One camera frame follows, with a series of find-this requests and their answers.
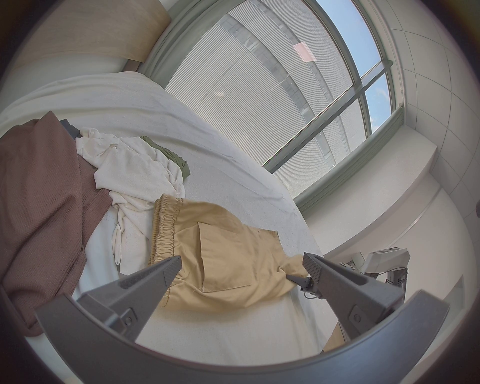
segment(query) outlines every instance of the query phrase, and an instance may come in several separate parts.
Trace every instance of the pile of clothes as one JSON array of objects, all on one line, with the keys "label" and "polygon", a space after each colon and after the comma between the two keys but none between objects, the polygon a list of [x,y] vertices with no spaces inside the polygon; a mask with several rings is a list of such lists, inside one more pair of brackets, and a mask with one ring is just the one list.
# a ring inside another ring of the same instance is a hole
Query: pile of clothes
[{"label": "pile of clothes", "polygon": [[279,297],[306,277],[278,234],[242,224],[218,205],[185,199],[186,161],[146,136],[80,130],[53,112],[0,138],[0,294],[26,336],[35,309],[71,295],[85,246],[118,209],[112,249],[129,275],[171,256],[182,270],[160,305],[220,312]]}]

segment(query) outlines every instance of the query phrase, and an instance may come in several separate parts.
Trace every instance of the window pane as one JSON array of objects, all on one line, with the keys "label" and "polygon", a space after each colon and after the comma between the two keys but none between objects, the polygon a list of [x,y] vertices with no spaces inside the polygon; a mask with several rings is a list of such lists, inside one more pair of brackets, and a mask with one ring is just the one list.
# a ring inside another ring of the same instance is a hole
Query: window pane
[{"label": "window pane", "polygon": [[[166,90],[263,164],[351,85],[303,1],[247,0],[200,39]],[[346,151],[345,129],[338,135]]]},{"label": "window pane", "polygon": [[332,19],[363,76],[380,61],[380,54],[357,7],[350,0],[316,1]]},{"label": "window pane", "polygon": [[295,198],[326,175],[363,141],[365,128],[357,100],[274,175]]},{"label": "window pane", "polygon": [[365,92],[374,133],[392,114],[387,77],[383,75]]}]

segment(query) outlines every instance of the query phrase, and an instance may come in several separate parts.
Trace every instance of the pocket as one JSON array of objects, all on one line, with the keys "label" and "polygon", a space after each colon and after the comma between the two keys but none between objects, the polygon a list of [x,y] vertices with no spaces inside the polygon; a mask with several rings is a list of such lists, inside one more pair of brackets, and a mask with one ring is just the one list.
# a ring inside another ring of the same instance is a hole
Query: pocket
[{"label": "pocket", "polygon": [[247,287],[254,282],[254,255],[248,239],[225,229],[198,223],[204,264],[202,292]]}]

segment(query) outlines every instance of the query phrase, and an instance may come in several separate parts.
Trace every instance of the bed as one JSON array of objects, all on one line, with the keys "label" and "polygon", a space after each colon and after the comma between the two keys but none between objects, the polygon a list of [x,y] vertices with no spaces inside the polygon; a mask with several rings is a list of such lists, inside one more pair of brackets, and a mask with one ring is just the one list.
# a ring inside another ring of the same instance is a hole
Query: bed
[{"label": "bed", "polygon": [[[186,197],[219,204],[249,226],[276,230],[288,256],[321,254],[285,187],[227,137],[158,84],[136,72],[60,80],[17,100],[0,115],[0,135],[52,110],[70,124],[117,136],[147,135],[188,161]],[[87,266],[74,298],[118,278],[111,237],[111,208],[87,247]],[[224,314],[157,309],[137,343],[170,356],[222,365],[263,365],[320,353],[337,318],[325,300],[299,289]],[[71,371],[45,335],[28,340],[61,379]]]}]

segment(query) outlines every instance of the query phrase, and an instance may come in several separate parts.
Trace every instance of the sky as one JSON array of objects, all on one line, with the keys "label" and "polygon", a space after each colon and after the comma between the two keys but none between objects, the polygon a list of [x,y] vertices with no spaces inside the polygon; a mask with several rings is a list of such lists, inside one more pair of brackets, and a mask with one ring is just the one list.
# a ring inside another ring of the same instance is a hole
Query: sky
[{"label": "sky", "polygon": [[[380,61],[373,37],[359,11],[350,0],[316,0],[342,35],[345,44],[363,76]],[[372,132],[391,115],[386,76],[383,75],[366,92]]]}]

